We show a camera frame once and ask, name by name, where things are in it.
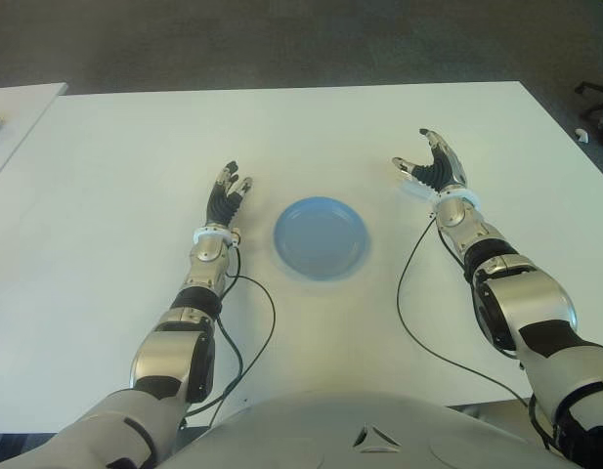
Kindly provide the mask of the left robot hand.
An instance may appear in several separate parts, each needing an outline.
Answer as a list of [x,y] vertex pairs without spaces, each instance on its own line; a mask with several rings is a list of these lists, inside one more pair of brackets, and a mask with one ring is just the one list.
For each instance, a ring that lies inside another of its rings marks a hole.
[[241,180],[237,171],[237,163],[230,161],[218,174],[206,206],[206,225],[227,228],[251,190],[253,180],[250,177]]

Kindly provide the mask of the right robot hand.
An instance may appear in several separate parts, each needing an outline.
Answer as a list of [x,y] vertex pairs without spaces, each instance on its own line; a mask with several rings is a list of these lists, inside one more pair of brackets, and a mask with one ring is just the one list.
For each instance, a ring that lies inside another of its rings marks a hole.
[[392,163],[412,180],[432,189],[443,192],[447,188],[467,187],[467,178],[456,153],[446,140],[437,132],[421,128],[419,133],[426,138],[432,154],[432,163],[420,165],[400,157],[394,157]]

